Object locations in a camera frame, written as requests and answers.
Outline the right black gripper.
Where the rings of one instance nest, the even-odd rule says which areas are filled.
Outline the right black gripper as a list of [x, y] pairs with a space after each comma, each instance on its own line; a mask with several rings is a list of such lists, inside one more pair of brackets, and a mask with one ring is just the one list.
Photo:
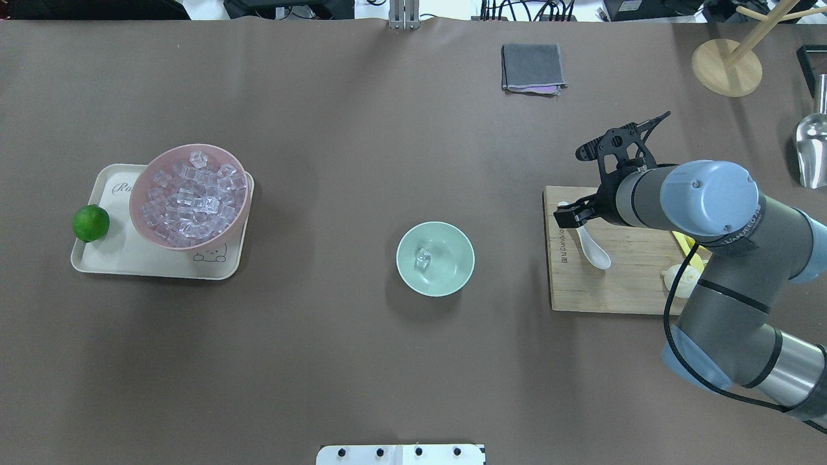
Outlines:
[[602, 176], [596, 194], [572, 203], [559, 202], [553, 213], [558, 227], [579, 229], [596, 218], [614, 225], [644, 227], [634, 206], [634, 190], [646, 173], [645, 167], [622, 168]]

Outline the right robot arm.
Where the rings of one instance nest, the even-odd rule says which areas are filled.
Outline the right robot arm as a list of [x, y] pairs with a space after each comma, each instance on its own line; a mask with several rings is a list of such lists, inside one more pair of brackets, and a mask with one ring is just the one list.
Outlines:
[[763, 194], [741, 165], [632, 162], [596, 193], [554, 213], [562, 229], [590, 220], [684, 233], [711, 253], [672, 324], [664, 305], [662, 360], [706, 391], [825, 430], [825, 347], [768, 324], [787, 284], [825, 271], [825, 226]]

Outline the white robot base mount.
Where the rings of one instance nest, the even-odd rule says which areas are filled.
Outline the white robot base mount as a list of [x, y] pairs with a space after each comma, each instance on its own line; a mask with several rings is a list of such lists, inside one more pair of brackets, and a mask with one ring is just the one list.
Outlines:
[[344, 444], [320, 448], [316, 464], [487, 464], [477, 444]]

